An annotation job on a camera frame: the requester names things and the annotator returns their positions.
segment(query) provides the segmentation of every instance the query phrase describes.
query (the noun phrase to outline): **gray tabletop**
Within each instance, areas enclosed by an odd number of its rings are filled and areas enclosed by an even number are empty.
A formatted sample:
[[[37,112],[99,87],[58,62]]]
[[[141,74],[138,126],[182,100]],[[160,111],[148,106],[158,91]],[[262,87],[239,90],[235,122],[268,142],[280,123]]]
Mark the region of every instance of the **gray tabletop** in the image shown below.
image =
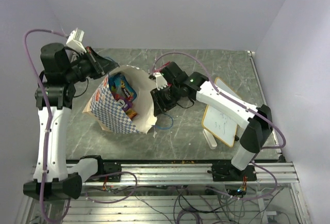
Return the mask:
[[[172,50],[141,49],[104,49],[98,50],[102,56],[110,56],[121,65],[133,65],[144,69],[150,68],[155,59]],[[261,92],[253,70],[252,63],[245,51],[224,50],[180,50],[196,56],[209,70],[213,79],[220,77],[242,99],[260,106]],[[184,71],[204,73],[203,69],[192,59],[182,55],[165,57],[162,63],[175,61]],[[168,112],[174,118],[174,125],[169,130],[154,128],[148,134],[116,134],[102,131],[98,123],[82,110],[93,95],[102,79],[90,80],[87,92],[75,98],[67,134],[67,158],[78,159],[84,155],[101,155],[103,159],[231,159],[239,143],[229,148],[218,141],[216,149],[211,150],[202,133],[202,118],[206,105],[196,102],[190,109],[179,106]],[[86,83],[76,85],[77,93],[84,91]],[[182,106],[189,106],[189,100],[181,100]],[[166,127],[171,124],[169,117],[160,115],[157,125]],[[242,135],[238,128],[237,135]],[[265,146],[273,146],[275,141],[270,136]],[[259,159],[277,159],[274,149],[262,151]]]

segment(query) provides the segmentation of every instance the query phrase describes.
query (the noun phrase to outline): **gray wall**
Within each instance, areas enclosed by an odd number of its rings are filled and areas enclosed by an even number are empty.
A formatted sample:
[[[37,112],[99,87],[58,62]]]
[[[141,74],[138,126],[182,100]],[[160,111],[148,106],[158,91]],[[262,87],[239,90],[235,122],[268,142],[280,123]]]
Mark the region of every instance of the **gray wall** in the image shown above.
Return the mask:
[[[314,223],[329,223],[330,0],[286,0],[256,52]]]
[[[60,30],[46,0],[0,0],[0,212],[1,223],[14,223],[37,161],[39,121],[34,98],[37,83],[27,63],[22,36],[32,28]],[[55,35],[33,34],[28,45],[41,69],[40,48]]]
[[[255,51],[284,0],[48,0],[94,47]]]

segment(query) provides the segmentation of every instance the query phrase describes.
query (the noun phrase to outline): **whiteboard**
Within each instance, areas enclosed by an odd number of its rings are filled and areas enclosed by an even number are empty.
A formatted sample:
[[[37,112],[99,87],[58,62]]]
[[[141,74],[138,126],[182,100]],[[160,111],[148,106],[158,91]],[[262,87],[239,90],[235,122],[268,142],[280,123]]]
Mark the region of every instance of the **whiteboard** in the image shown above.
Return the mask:
[[[216,78],[215,84],[224,91],[241,99],[219,77]],[[212,106],[206,106],[202,126],[227,146],[232,147],[234,145],[237,123]]]

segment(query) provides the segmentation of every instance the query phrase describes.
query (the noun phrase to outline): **checkered bag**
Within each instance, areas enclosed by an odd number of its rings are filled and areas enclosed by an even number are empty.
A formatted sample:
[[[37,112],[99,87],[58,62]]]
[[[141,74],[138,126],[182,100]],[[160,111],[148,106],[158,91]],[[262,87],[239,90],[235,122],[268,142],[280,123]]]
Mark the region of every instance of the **checkered bag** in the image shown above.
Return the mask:
[[[109,76],[121,72],[128,83],[137,93],[133,101],[133,110],[138,113],[131,120],[114,99],[109,88]],[[97,119],[103,130],[115,133],[147,133],[155,125],[157,118],[154,117],[154,104],[150,94],[156,88],[154,81],[143,70],[121,66],[110,72],[98,86],[83,113],[87,113]]]

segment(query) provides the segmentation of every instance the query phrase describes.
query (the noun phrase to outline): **purple cable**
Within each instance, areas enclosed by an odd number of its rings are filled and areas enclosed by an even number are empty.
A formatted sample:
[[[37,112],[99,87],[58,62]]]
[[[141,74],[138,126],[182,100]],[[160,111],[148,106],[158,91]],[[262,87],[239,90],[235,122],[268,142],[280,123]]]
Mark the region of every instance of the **purple cable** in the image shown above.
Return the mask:
[[[281,136],[281,138],[282,138],[282,140],[283,140],[283,144],[282,144],[282,145],[279,145],[279,146],[272,146],[272,147],[262,147],[261,149],[278,149],[278,148],[283,148],[283,147],[286,145],[286,139],[285,139],[284,134],[281,132],[281,130],[279,130],[279,128],[278,128],[273,122],[271,122],[271,121],[268,120],[266,117],[264,117],[263,115],[259,114],[258,112],[254,111],[254,110],[252,110],[252,109],[247,108],[244,104],[239,103],[238,101],[236,101],[235,99],[232,99],[231,97],[227,96],[226,94],[224,94],[224,93],[222,93],[222,92],[219,92],[219,89],[217,88],[217,86],[216,86],[215,83],[213,82],[212,77],[211,77],[210,73],[207,71],[206,67],[205,67],[205,66],[204,66],[204,65],[203,65],[203,64],[202,64],[197,58],[195,58],[194,56],[189,55],[189,54],[186,54],[186,53],[183,53],[183,52],[168,52],[168,53],[162,54],[161,56],[159,56],[159,57],[155,60],[154,64],[153,64],[152,67],[150,68],[150,71],[153,72],[153,71],[155,70],[155,68],[156,68],[156,63],[157,63],[161,58],[163,58],[164,56],[167,56],[167,55],[172,55],[172,54],[185,55],[185,56],[188,56],[188,57],[190,57],[191,59],[195,60],[195,61],[196,61],[196,62],[197,62],[197,63],[198,63],[203,69],[204,69],[204,71],[205,71],[205,73],[206,73],[206,75],[207,75],[207,77],[208,77],[210,83],[212,84],[213,88],[216,90],[216,92],[217,92],[218,94],[220,94],[220,95],[223,96],[224,98],[226,98],[226,99],[232,101],[233,103],[237,104],[238,106],[242,107],[243,109],[247,109],[248,111],[250,111],[251,113],[253,113],[253,114],[256,115],[257,117],[261,118],[263,121],[265,121],[266,123],[268,123],[271,127],[273,127],[273,128],[279,133],[279,135]],[[269,170],[267,170],[266,168],[256,165],[253,161],[251,161],[251,163],[252,163],[254,166],[256,166],[256,167],[258,167],[258,168],[260,168],[260,169],[266,171],[267,173],[269,173],[269,175],[272,176],[272,177],[274,178],[275,186],[274,186],[274,189],[272,189],[272,190],[271,190],[269,193],[267,193],[267,194],[261,195],[261,196],[259,196],[259,197],[244,198],[244,199],[241,199],[241,198],[240,198],[241,200],[247,200],[247,201],[248,201],[248,200],[256,200],[256,199],[259,199],[259,198],[263,198],[263,197],[265,197],[265,196],[268,196],[268,195],[272,194],[272,193],[277,189],[277,179],[276,179],[275,175],[272,174],[272,173],[271,173]],[[228,193],[225,193],[225,192],[223,192],[223,191],[215,190],[215,189],[210,188],[210,187],[208,187],[208,188],[211,189],[211,190],[214,190],[214,191],[217,192],[217,193],[220,193],[220,194],[223,194],[223,195],[226,195],[226,196],[231,197]]]
[[[126,197],[124,197],[122,199],[119,199],[119,200],[116,200],[116,201],[105,202],[105,201],[93,200],[93,199],[89,198],[88,195],[87,195],[87,192],[85,192],[86,199],[89,200],[89,201],[92,201],[92,202],[96,202],[96,203],[110,204],[110,203],[121,202],[121,201],[129,198],[131,195],[133,195],[136,188],[137,188],[137,186],[138,186],[138,178],[135,176],[134,173],[131,173],[129,171],[119,171],[119,172],[114,172],[114,173],[105,174],[105,175],[97,175],[97,176],[90,177],[90,179],[99,179],[99,178],[104,178],[104,177],[115,176],[115,175],[118,175],[118,174],[131,174],[135,178],[135,186],[134,186],[133,190]]]
[[[45,211],[45,206],[44,206],[44,202],[43,202],[43,197],[44,197],[44,190],[45,190],[45,182],[46,182],[46,177],[47,177],[47,157],[48,157],[48,140],[49,140],[49,131],[50,128],[51,128],[51,122],[52,122],[52,118],[53,118],[53,114],[52,114],[52,110],[51,110],[51,105],[50,105],[50,102],[49,102],[49,99],[48,99],[48,96],[46,94],[46,91],[45,91],[45,88],[42,84],[42,81],[41,79],[39,78],[39,74],[32,62],[32,59],[31,59],[31,56],[30,56],[30,53],[29,53],[29,50],[27,48],[27,42],[26,42],[26,39],[27,39],[27,36],[30,34],[30,33],[33,33],[33,32],[37,32],[37,31],[40,31],[40,32],[47,32],[47,33],[52,33],[52,34],[56,34],[56,35],[59,35],[61,37],[65,37],[67,38],[68,36],[63,34],[63,33],[60,33],[60,32],[56,32],[56,31],[53,31],[53,30],[49,30],[49,29],[31,29],[29,31],[27,31],[24,36],[23,36],[23,45],[24,45],[24,49],[25,49],[25,53],[27,55],[27,58],[28,58],[28,61],[29,61],[29,64],[34,72],[34,75],[38,81],[38,85],[39,85],[39,88],[41,89],[41,92],[42,92],[42,95],[43,95],[43,98],[45,99],[45,104],[46,104],[46,107],[47,107],[47,111],[48,111],[48,119],[47,119],[47,124],[46,124],[46,132],[45,132],[45,137],[44,137],[44,142],[43,142],[43,161],[42,161],[42,170],[43,170],[43,173],[42,173],[42,179],[41,179],[41,187],[40,187],[40,197],[39,197],[39,202],[40,202],[40,207],[41,207],[41,213],[42,213],[42,216],[43,218],[47,221],[47,222],[50,222],[50,223],[57,223],[57,222],[60,222],[63,220],[63,218],[65,217],[65,215],[68,213],[69,211],[69,206],[70,206],[70,200],[68,200],[67,202],[67,209],[66,211],[64,212],[64,215],[57,219],[57,220],[52,220],[52,219],[49,219],[47,214],[46,214],[46,211]]]

